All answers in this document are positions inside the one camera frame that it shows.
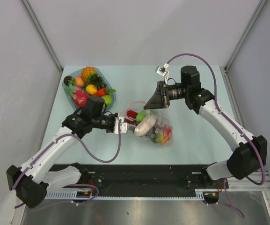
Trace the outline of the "green toy leaf vegetable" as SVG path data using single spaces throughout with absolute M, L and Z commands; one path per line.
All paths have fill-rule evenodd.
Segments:
M 139 112 L 139 113 L 137 114 L 137 116 L 136 116 L 136 122 L 137 122 L 137 123 L 141 123 L 142 120 L 146 117 L 146 115 L 147 115 L 146 110 L 142 110 L 141 112 Z

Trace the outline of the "red toy lobster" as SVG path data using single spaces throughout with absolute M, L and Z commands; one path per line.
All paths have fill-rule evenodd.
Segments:
M 126 116 L 127 116 L 127 119 L 130 119 L 130 120 L 134 120 L 135 123 L 136 122 L 136 116 L 137 116 L 137 112 L 136 111 L 133 111 L 133 110 L 128 110 L 127 113 L 126 113 Z

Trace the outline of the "white toy radish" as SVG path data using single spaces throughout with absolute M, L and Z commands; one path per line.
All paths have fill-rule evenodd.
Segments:
M 138 130 L 134 134 L 138 137 L 145 136 L 149 132 L 149 130 L 152 129 L 155 123 L 156 123 L 155 116 L 149 115 L 145 117 L 142 120 L 142 122 L 137 125 Z

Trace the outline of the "clear zip bag pink dots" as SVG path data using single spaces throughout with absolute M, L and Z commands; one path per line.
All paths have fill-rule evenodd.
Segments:
M 145 110 L 144 101 L 129 102 L 119 115 L 125 117 L 135 136 L 158 145 L 166 145 L 172 138 L 173 127 L 163 109 Z

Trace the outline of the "orange yellow toy peach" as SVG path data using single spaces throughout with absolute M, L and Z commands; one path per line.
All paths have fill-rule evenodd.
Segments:
M 170 139 L 172 135 L 171 128 L 164 128 L 164 129 L 153 129 L 151 135 L 151 141 L 156 144 L 164 145 Z

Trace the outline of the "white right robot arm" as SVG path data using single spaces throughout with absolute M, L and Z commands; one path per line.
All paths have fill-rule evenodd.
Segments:
M 267 156 L 267 140 L 251 132 L 230 118 L 219 106 L 215 96 L 202 88 L 200 73 L 195 66 L 181 68 L 181 81 L 168 85 L 168 65 L 157 67 L 156 73 L 163 76 L 156 91 L 145 104 L 144 109 L 166 109 L 172 100 L 184 99 L 190 110 L 207 120 L 225 139 L 232 155 L 228 160 L 208 165 L 202 170 L 201 183 L 212 188 L 219 179 L 234 177 L 248 178 L 257 170 L 264 170 Z

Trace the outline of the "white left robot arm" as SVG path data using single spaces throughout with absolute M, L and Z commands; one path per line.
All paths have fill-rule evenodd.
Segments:
M 88 183 L 87 170 L 75 163 L 58 172 L 48 171 L 55 162 L 72 146 L 80 143 L 88 155 L 94 160 L 107 164 L 117 158 L 117 154 L 109 160 L 96 157 L 82 141 L 92 129 L 105 130 L 118 135 L 120 152 L 122 135 L 129 131 L 129 124 L 118 113 L 106 115 L 103 112 L 105 101 L 101 97 L 90 96 L 84 107 L 80 107 L 68 115 L 54 137 L 28 161 L 21 166 L 10 166 L 7 181 L 10 191 L 14 191 L 22 205 L 30 209 L 37 207 L 49 192 L 65 186 L 84 187 Z

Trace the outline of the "green toy apple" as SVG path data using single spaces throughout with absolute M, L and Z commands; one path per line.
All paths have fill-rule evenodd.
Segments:
M 110 95 L 103 95 L 102 98 L 104 99 L 106 105 L 111 105 L 113 102 L 113 99 Z

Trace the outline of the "orange red toy pepper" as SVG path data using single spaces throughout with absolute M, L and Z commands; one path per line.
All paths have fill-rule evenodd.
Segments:
M 96 93 L 94 93 L 94 96 L 102 97 L 104 95 L 107 95 L 107 92 L 106 92 L 105 88 L 101 88 Z

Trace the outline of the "red toy dragon fruit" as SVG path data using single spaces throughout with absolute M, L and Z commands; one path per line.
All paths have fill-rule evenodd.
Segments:
M 70 86 L 70 96 L 77 107 L 84 107 L 89 95 L 79 86 Z

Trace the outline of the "toy pineapple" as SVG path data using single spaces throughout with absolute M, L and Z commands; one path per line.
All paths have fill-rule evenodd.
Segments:
M 81 79 L 84 83 L 92 84 L 97 89 L 103 88 L 106 86 L 104 79 L 99 75 L 96 69 L 93 67 L 86 67 L 81 72 Z

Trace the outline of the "dark toy mangosteen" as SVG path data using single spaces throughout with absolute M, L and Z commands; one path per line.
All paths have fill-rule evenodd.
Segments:
M 69 85 L 69 82 L 73 79 L 73 77 L 71 76 L 66 76 L 63 80 L 65 86 L 68 86 Z

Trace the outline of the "aluminium frame post right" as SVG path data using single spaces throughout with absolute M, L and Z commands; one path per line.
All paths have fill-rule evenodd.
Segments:
M 238 54 L 242 50 L 245 42 L 247 41 L 249 35 L 251 34 L 251 31 L 253 30 L 254 26 L 256 25 L 259 17 L 261 16 L 262 12 L 264 11 L 265 7 L 269 3 L 269 0 L 260 0 L 255 8 L 255 10 L 252 13 L 251 18 L 249 19 L 243 33 L 241 34 L 239 41 L 237 42 L 234 50 L 232 51 L 229 59 L 227 60 L 226 65 L 224 66 L 224 70 L 226 72 L 229 71 L 231 68 L 233 62 L 237 58 Z

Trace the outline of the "aluminium frame post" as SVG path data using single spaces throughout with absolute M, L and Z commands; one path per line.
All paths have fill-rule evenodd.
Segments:
M 239 41 L 237 42 L 234 50 L 232 51 L 229 59 L 227 60 L 226 65 L 224 66 L 224 70 L 226 72 L 229 71 L 231 68 L 233 62 L 237 58 L 238 54 L 242 50 L 245 42 L 247 41 L 249 35 L 251 34 L 251 31 L 253 30 L 254 26 L 256 25 L 259 17 L 261 16 L 262 12 L 264 11 L 265 7 L 269 3 L 269 0 L 260 0 L 255 8 L 255 10 L 252 13 L 251 18 L 249 19 L 243 33 L 241 34 Z
M 37 32 L 39 38 L 41 39 L 44 47 L 47 50 L 47 53 L 49 54 L 49 56 L 51 57 L 54 65 L 56 66 L 57 70 L 62 73 L 63 72 L 63 67 L 60 64 L 60 61 L 44 31 L 44 29 L 42 28 L 42 25 L 32 7 L 32 5 L 30 4 L 29 0 L 19 0 L 19 2 L 21 3 L 23 9 L 25 10 L 29 20 L 31 21 L 35 31 Z

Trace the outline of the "aluminium frame post left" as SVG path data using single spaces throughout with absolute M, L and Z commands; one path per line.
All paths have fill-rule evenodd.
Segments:
M 54 65 L 56 66 L 57 70 L 62 73 L 63 72 L 63 67 L 60 64 L 60 61 L 44 31 L 44 29 L 42 28 L 42 25 L 32 7 L 32 5 L 30 4 L 29 0 L 19 0 L 19 2 L 21 3 L 23 9 L 25 10 L 29 20 L 31 21 L 35 31 L 37 32 L 39 38 L 41 39 L 44 47 L 47 50 L 47 53 L 49 54 L 49 56 L 51 57 Z

